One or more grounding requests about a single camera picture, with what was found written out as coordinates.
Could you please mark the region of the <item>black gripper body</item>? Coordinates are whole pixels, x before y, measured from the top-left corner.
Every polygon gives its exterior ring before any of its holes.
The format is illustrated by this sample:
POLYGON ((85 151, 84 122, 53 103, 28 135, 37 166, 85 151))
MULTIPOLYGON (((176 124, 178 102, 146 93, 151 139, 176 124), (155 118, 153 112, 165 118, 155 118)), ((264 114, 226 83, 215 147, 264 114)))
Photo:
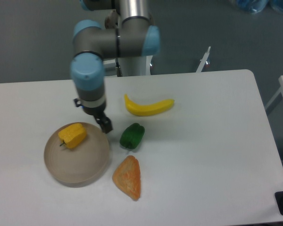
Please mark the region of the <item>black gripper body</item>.
POLYGON ((76 107, 81 108, 86 114, 91 115, 94 117, 95 120, 101 120, 106 118, 104 110, 106 108, 106 101, 100 104, 97 107, 88 107, 83 100, 79 98, 74 99, 74 103, 76 107))

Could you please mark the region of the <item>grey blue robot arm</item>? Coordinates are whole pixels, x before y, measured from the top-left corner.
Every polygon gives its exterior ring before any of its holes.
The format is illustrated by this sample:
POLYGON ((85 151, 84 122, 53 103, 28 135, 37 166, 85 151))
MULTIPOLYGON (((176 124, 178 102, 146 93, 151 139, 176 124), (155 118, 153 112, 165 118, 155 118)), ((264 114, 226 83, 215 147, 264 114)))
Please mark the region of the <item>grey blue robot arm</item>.
POLYGON ((105 115, 104 86, 105 59, 145 57, 160 50, 160 32, 150 23, 146 0, 82 0, 85 10, 115 10, 120 23, 115 28, 103 29, 92 20, 83 20, 74 27, 74 57, 70 76, 78 98, 76 107, 94 117, 102 132, 112 131, 111 120, 105 115))

